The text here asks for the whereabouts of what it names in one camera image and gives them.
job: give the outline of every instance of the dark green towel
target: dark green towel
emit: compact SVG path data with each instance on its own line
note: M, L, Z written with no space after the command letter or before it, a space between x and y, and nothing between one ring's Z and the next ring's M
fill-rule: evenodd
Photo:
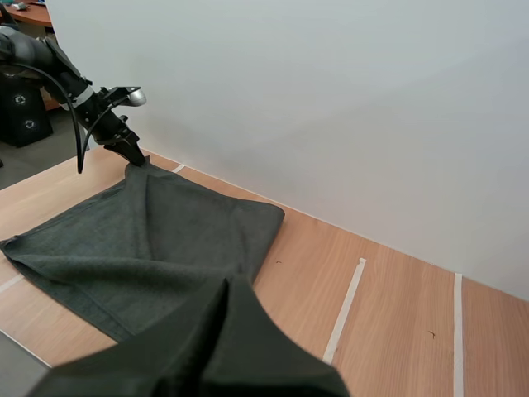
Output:
M53 369L31 396L347 396L251 282L284 218L147 164L1 244L31 282L122 343Z

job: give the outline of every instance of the black cable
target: black cable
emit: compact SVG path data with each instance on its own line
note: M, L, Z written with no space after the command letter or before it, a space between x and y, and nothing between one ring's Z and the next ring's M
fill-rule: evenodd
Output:
M40 74L41 76L48 79L55 87L59 89L60 93L63 94L64 98L66 99L66 104L68 104L69 113L70 113L70 116L72 117L72 123L74 124L75 149L77 151L77 172L81 174L83 172L83 160L84 160L84 156L81 156L81 132L79 130L79 123L77 121L77 115L75 114L75 111L74 111L74 105L72 104L72 100L69 98L69 95L64 89L63 85L59 83L56 79L54 79L52 76L47 74L44 70L40 70L33 66L24 65L24 64L17 64L17 63L12 64L10 62L3 62L3 63L5 65L17 66L19 68L32 70Z
M118 106L120 103L124 102L125 100L126 100L126 97L116 103L111 103L110 105L108 105L108 108L106 108L103 111L103 113L101 113L98 116L98 118L96 118L96 121L93 122L93 124L90 126L90 128L88 129L86 133L86 137L84 138L83 147L81 149L81 164L84 163L84 155L86 154L86 150L88 148L88 139L90 139L90 137L92 136L93 129L97 126L97 124L101 121L101 119L105 116L105 114L113 110L116 106Z

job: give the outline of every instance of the table surface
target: table surface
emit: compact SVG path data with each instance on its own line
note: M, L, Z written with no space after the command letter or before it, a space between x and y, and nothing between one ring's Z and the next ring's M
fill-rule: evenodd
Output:
M178 163L152 155L155 165ZM103 148L0 191L0 240L21 234L123 178ZM185 167L179 175L222 194L271 200ZM365 268L333 365L353 395L452 396L454 274L291 208L254 288L287 336L323 357L359 258ZM465 397L529 395L529 303L463 279ZM114 341L21 277L0 254L0 329L52 366Z
M6 10L17 21L27 22L38 26L52 27L48 8L31 4L29 1L25 1L25 3L29 5L28 9L25 11L17 11L11 6L6 6Z

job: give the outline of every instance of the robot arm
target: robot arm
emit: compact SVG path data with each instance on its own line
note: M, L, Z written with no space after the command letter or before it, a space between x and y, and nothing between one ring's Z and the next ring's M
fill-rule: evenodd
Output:
M145 163L137 145L139 138L127 126L126 117L118 117L112 111L117 105L144 104L145 95L139 87L117 87L110 91L101 88L95 93L92 82L81 76L52 40L34 39L9 26L0 26L0 73L24 73L41 79L46 91L63 108L74 113L99 145L134 165ZM83 168L84 149L86 145L81 149L78 141L79 173Z

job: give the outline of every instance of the black speaker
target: black speaker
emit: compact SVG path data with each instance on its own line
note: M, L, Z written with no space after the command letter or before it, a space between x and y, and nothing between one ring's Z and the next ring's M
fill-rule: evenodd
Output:
M21 147L52 133L41 91L16 76L0 74L0 140Z

